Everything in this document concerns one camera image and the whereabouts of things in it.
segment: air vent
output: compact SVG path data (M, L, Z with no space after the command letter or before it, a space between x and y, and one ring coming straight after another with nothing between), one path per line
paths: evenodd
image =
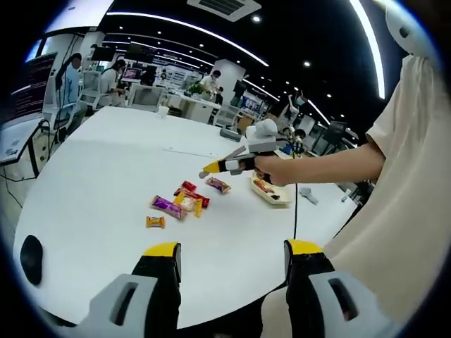
M187 3L232 22L261 8L254 0L187 0Z

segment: ceiling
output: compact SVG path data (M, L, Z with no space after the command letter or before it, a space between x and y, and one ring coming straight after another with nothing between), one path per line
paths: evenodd
M350 1L257 2L262 6L255 12L261 17L258 24L251 20L251 15L233 23L189 6L186 0L116 0L110 12L147 13L196 25L235 42L263 59L269 67L204 32L165 20L107 15L99 29L107 34L107 41L136 41L189 54L207 63L214 63L219 58L239 61L250 75L248 80L257 86L276 97L283 97L283 92L293 92L297 87L329 120L347 122L362 136L381 113L387 99L378 98L373 56ZM381 51L385 93L389 99L399 80L403 54L388 33L383 10L371 0L361 0L361 3ZM117 46L126 49L126 45ZM184 62L199 67L202 64L178 55ZM303 66L305 61L311 63L309 68ZM202 65L200 69L210 71L210 66ZM267 101L275 103L270 97ZM310 105L304 105L302 112L311 113L323 122Z

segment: candy wrapper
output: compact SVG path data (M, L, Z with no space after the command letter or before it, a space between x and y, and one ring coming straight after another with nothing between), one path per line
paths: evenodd
M185 193L185 196L192 197L193 199L201 199L202 200L202 208L208 208L210 199L203 197L202 195L196 194L195 192L191 192L186 188L178 188L176 192L174 192L174 196L178 196L179 193Z
M181 206L183 210L186 210L189 213L194 210L196 202L196 199L186 196L184 192L179 193L179 195L174 199L174 204Z
M220 181L216 178L210 177L207 181L205 181L209 186L216 188L220 193L225 194L228 192L231 188L228 184L224 183L223 181Z
M167 201L158 195L155 196L150 205L152 208L161 210L168 215L177 218L178 220L182 220L186 216L186 211L183 210L181 206Z
M166 222L164 221L164 217L146 217L146 227L160 227L164 229L166 227Z
M194 214L197 218L200 218L200 215L202 214L202 200L198 199L196 200L196 210L194 211Z
M182 187L190 190L191 192L193 192L197 188L194 184L192 184L191 182L188 182L188 181L184 181L182 183Z

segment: purple candy wrapper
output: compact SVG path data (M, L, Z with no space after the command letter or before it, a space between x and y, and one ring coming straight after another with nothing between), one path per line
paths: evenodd
M159 209L167 213L168 215L177 218L178 220L182 220L186 216L186 211L183 210L180 206L167 201L163 197L160 197L158 195L154 197L150 205L155 209Z
M225 194L228 192L231 188L228 184L224 183L223 181L218 180L217 178L210 177L206 183L209 186L212 186L213 188L216 188L219 190L220 193Z

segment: cup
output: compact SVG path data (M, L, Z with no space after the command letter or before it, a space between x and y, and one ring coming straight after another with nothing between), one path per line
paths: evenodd
M165 118L168 115L168 113L169 113L169 107L159 106L158 107L158 113L160 114L160 116L162 118Z

